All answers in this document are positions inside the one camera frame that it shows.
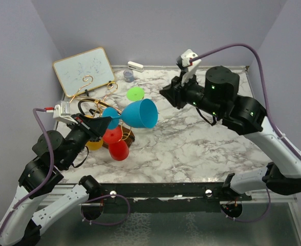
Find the green plastic wine glass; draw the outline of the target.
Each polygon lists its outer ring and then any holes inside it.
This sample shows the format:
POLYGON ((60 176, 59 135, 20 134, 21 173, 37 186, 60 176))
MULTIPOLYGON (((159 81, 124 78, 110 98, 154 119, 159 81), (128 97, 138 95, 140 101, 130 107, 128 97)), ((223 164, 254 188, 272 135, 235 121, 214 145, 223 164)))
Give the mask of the green plastic wine glass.
POLYGON ((132 87, 127 91, 127 98, 130 101, 139 101, 144 98, 145 92, 141 87, 132 87))

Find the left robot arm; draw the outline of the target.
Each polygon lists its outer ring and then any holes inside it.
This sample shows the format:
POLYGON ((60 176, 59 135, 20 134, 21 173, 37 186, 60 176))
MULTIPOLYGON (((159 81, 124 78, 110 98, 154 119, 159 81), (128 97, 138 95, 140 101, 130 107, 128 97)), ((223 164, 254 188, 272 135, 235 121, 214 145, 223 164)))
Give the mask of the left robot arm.
POLYGON ((52 204, 38 208, 63 179, 61 171, 73 165, 89 140, 101 139, 110 121, 110 117, 91 119, 75 114, 66 137, 55 130, 42 131, 32 148, 37 157, 25 166, 13 201, 0 221, 0 245, 36 245, 59 218, 78 204, 95 202, 101 196, 101 185, 88 175, 52 204))

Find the blue plastic wine glass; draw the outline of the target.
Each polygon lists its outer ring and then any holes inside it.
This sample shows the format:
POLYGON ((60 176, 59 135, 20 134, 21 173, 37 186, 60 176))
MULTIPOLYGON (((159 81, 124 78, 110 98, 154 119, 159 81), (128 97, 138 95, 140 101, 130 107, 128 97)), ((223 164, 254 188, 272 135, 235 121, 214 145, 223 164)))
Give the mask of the blue plastic wine glass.
POLYGON ((135 101, 124 108, 121 114, 112 107, 106 108, 102 117, 110 117, 109 129, 114 129, 120 121, 131 128, 153 128, 158 122, 158 109, 150 99, 135 101))

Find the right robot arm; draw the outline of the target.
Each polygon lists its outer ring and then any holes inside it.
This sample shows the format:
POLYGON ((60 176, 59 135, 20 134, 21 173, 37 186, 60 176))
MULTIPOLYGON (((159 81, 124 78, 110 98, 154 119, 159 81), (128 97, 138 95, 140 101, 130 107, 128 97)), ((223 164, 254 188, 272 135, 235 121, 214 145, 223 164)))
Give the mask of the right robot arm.
POLYGON ((266 167, 241 174, 229 174, 222 195, 234 200, 248 191, 268 189, 280 195, 301 192, 301 159, 288 146, 290 141, 279 136, 270 124, 266 109, 254 98, 238 95, 240 77, 226 67, 210 68, 205 85, 196 76, 183 82, 186 73, 175 76, 170 85, 160 90, 170 104, 182 109, 186 104, 213 116, 222 125, 244 136, 270 159, 266 167))

